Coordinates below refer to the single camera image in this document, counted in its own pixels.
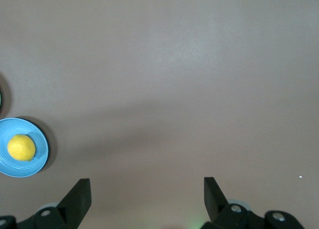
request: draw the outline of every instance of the plate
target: plate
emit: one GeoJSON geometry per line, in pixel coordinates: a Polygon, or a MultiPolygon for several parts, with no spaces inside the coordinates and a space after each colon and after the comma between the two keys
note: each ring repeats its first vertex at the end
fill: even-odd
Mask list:
{"type": "Polygon", "coordinates": [[[49,155],[49,146],[45,135],[33,123],[20,118],[0,120],[0,172],[11,177],[23,178],[39,172],[49,155]],[[16,134],[30,137],[35,145],[35,154],[31,161],[18,161],[7,151],[9,140],[16,134]]]}

